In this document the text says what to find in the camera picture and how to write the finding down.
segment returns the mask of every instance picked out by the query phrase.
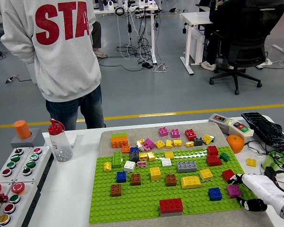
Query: person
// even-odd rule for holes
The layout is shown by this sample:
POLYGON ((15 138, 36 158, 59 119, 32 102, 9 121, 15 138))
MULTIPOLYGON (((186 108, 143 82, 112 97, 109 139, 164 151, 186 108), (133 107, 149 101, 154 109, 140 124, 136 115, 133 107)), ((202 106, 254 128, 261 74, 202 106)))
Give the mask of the person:
MULTIPOLYGON (((245 0, 228 0, 225 2, 219 1, 217 10, 209 15, 209 19, 215 25, 215 29, 219 30, 222 36, 230 36, 235 33, 237 28, 236 23, 239 20, 240 12, 245 8, 245 0)), ((221 44, 221 55, 228 56, 230 42, 224 41, 221 44)), ((216 57, 218 52, 218 38, 211 34, 207 46, 206 61, 201 63, 202 68, 214 71, 216 68, 216 57)))
POLYGON ((95 21, 93 24, 93 30, 91 31, 91 36, 93 39, 93 51, 95 55, 99 58, 107 58, 107 54, 103 53, 101 48, 101 24, 95 21))
POLYGON ((50 117, 76 129, 78 108, 88 129, 102 128, 101 72, 90 32, 92 1, 2 2, 2 43, 21 60, 35 63, 38 87, 50 117))

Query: yellow floor line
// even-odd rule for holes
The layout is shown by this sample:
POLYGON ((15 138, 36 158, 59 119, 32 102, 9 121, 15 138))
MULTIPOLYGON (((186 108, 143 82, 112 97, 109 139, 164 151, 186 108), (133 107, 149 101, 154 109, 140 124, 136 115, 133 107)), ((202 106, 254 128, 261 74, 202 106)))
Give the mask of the yellow floor line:
MULTIPOLYGON (((105 117, 104 121, 119 120, 119 119, 130 119, 139 117, 159 117, 159 116, 171 116, 171 115, 183 115, 183 114, 203 114, 203 113, 217 113, 225 111, 238 111, 238 110, 251 110, 251 109, 269 109, 269 108, 281 108, 284 104, 275 105, 256 105, 256 106, 244 106, 244 107, 232 107, 232 108, 220 108, 220 109, 208 109, 208 110, 190 110, 190 111, 177 111, 177 112, 167 112, 167 113, 148 113, 148 114, 136 114, 136 115, 123 115, 114 117, 105 117)), ((78 119, 77 122, 85 122, 84 119, 78 119)), ((27 123, 28 126, 37 125, 50 125, 50 122, 31 122, 27 123)), ((0 128, 11 128, 13 124, 2 124, 0 128)))

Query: yellow lego brick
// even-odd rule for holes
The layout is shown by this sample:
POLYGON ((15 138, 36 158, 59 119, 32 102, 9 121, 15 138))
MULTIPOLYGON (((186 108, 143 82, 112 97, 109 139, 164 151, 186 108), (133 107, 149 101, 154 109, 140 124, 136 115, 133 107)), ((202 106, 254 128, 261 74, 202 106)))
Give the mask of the yellow lego brick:
POLYGON ((164 153, 165 158, 175 159, 174 152, 167 151, 164 153))
POLYGON ((151 171, 151 181, 161 180, 161 172, 159 167, 150 168, 151 171))
POLYGON ((208 145, 211 141, 212 141, 212 137, 208 134, 206 134, 204 137, 203 137, 203 142, 208 145))
POLYGON ((200 178, 197 176, 186 176, 181 179, 182 189, 202 188, 200 178))
POLYGON ((182 146, 182 140, 174 140, 174 147, 181 147, 182 146))
POLYGON ((194 146, 194 142, 193 141, 185 143, 185 147, 187 147, 187 148, 191 148, 193 146, 194 146))
POLYGON ((148 156, 148 160, 150 162, 152 162, 152 161, 154 161, 156 159, 156 156, 152 152, 148 152, 147 156, 148 156))
POLYGON ((168 148, 168 149, 171 149, 171 148, 172 148, 172 141, 171 141, 171 140, 167 140, 167 141, 166 141, 165 148, 168 148))
POLYGON ((104 163, 104 171, 107 172, 107 173, 112 171, 112 164, 110 162, 105 162, 104 163))
POLYGON ((210 181, 213 179, 213 174, 209 169, 203 169, 200 171, 200 176, 203 181, 210 181))
POLYGON ((161 148, 165 147, 165 143, 163 143, 163 141, 161 141, 161 140, 155 142, 155 144, 156 144, 156 147, 158 149, 161 149, 161 148))
POLYGON ((145 143, 144 139, 137 140, 136 142, 138 142, 138 141, 141 143, 141 145, 143 145, 145 143))
POLYGON ((257 161, 252 158, 248 158, 246 160, 246 165, 251 166, 251 167, 256 167, 257 166, 257 161))
POLYGON ((139 153, 139 160, 147 160, 148 159, 148 155, 147 153, 139 153))

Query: gray floor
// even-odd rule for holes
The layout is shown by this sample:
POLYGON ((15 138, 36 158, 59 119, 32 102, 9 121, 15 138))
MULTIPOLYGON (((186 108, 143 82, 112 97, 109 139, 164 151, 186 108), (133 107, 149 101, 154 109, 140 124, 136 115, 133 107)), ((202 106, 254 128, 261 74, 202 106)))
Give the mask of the gray floor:
MULTIPOLYGON (((103 67, 102 94, 105 117, 156 114, 181 111, 204 110, 203 113, 180 114, 160 117, 128 118, 122 120, 106 121, 108 127, 122 125, 137 125, 161 122, 178 122, 188 120, 208 119, 213 113, 224 116, 240 116, 242 112, 257 111, 270 116, 284 129, 284 107, 259 108, 261 105, 284 104, 284 69, 247 69, 247 73, 262 80, 263 86, 257 88, 256 83, 239 79, 240 95, 234 95, 234 84, 231 78, 221 79, 213 86, 208 84, 213 72, 204 70, 201 66, 193 66, 195 74, 190 76, 184 68, 180 56, 186 46, 186 35, 182 34, 184 19, 179 14, 196 12, 195 4, 198 1, 167 0, 162 4, 163 11, 160 16, 160 32, 157 39, 158 54, 161 62, 170 66, 166 73, 155 73, 148 69, 138 72, 129 72, 121 67, 103 67), (180 12, 170 13, 171 8, 180 9, 180 12), (224 110, 224 108, 245 107, 244 110, 224 110)), ((97 15, 102 25, 102 48, 109 56, 120 57, 116 50, 119 46, 118 25, 116 16, 97 15)), ((126 32, 127 20, 119 18, 121 45, 128 43, 126 32)), ((139 27, 139 19, 135 19, 135 26, 139 27)), ((151 28, 147 27, 145 38, 149 41, 151 28)), ((132 43, 137 46, 137 35, 132 34, 132 43)), ((284 54, 272 44, 284 44, 284 16, 273 29, 266 41, 266 50, 272 61, 284 60, 284 54)), ((0 43, 0 50, 7 51, 0 43)), ((45 101, 37 85, 31 81, 5 84, 11 75, 19 75, 21 80, 30 79, 25 64, 8 52, 7 57, 0 60, 0 126, 13 124, 19 119, 27 122, 47 122, 49 113, 45 108, 45 101)), ((129 60, 123 58, 107 58, 100 61, 102 65, 121 64, 129 70, 139 70, 137 58, 131 56, 129 60)), ((47 131, 48 125, 40 127, 42 132, 47 131)), ((77 129, 85 129, 85 123, 77 123, 77 129)), ((11 127, 0 128, 0 169, 10 155, 12 148, 10 142, 15 136, 11 127)))

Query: purple lego brick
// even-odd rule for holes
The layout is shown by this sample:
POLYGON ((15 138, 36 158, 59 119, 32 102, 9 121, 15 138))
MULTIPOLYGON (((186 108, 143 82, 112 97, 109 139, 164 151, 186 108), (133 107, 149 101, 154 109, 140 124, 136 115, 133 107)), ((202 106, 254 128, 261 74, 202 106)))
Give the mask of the purple lego brick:
POLYGON ((156 147, 156 145, 149 138, 145 140, 145 143, 150 146, 151 149, 156 147))
POLYGON ((231 199, 241 197, 241 190, 237 184, 228 185, 226 190, 231 199))
POLYGON ((146 166, 146 161, 139 161, 137 162, 138 167, 145 167, 146 166))
POLYGON ((144 148, 145 151, 149 151, 151 149, 150 146, 148 146, 148 144, 146 143, 144 143, 142 147, 144 148))
POLYGON ((172 138, 180 138, 180 131, 179 131, 179 129, 172 129, 171 130, 171 137, 172 138))
POLYGON ((159 134, 160 136, 168 136, 169 135, 169 131, 167 130, 167 128, 163 127, 163 128, 159 128, 159 134))

